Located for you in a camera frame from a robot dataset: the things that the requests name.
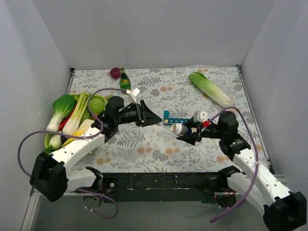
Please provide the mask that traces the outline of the white pill bottle blue label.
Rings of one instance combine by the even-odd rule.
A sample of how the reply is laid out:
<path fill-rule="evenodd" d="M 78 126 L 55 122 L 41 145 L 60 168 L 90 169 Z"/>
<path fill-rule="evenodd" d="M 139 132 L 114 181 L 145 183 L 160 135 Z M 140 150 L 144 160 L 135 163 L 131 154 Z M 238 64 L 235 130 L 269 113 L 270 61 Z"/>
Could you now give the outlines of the white pill bottle blue label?
<path fill-rule="evenodd" d="M 170 130 L 177 136 L 186 136 L 192 133 L 192 130 L 189 127 L 181 123 L 172 124 Z"/>

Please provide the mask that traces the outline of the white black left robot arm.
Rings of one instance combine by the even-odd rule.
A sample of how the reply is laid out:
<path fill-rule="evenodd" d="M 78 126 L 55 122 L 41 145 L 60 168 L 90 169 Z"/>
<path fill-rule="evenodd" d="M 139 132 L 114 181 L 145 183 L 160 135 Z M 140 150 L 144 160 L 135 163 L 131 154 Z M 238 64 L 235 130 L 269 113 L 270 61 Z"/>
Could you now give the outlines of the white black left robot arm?
<path fill-rule="evenodd" d="M 60 199 L 66 191 L 78 188 L 97 193 L 103 189 L 103 174 L 99 170 L 86 167 L 72 171 L 71 168 L 110 140 L 118 132 L 119 125 L 135 123 L 138 127 L 146 127 L 162 121 L 144 101 L 125 106 L 123 98 L 113 96 L 98 119 L 82 133 L 81 139 L 75 139 L 50 154 L 42 152 L 37 156 L 30 184 L 51 202 Z"/>

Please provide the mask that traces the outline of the teal weekly pill organizer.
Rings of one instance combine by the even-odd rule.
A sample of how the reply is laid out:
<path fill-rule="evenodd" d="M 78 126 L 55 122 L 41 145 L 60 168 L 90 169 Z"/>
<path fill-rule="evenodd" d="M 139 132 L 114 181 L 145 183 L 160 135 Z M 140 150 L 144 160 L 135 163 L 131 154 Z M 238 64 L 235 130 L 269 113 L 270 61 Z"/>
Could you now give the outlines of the teal weekly pill organizer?
<path fill-rule="evenodd" d="M 164 111 L 163 125 L 165 125 L 165 126 L 171 126 L 174 123 L 183 124 L 187 121 L 189 121 L 189 118 L 173 118 L 173 117 L 170 116 L 170 113 L 169 113 L 168 110 Z"/>

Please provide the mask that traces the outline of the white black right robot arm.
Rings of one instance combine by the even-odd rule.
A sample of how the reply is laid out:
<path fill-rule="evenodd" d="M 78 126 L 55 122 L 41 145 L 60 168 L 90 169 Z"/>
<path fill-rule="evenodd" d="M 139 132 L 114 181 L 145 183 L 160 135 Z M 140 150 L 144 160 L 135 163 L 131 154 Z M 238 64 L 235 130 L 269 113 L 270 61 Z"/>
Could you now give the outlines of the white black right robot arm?
<path fill-rule="evenodd" d="M 239 123 L 231 111 L 219 114 L 212 123 L 206 112 L 197 111 L 185 123 L 174 123 L 170 130 L 178 140 L 191 145 L 202 138 L 219 139 L 221 151 L 234 163 L 233 170 L 223 169 L 227 186 L 242 198 L 234 205 L 248 201 L 263 217 L 270 231 L 293 231 L 307 222 L 307 200 L 282 184 L 238 132 Z"/>

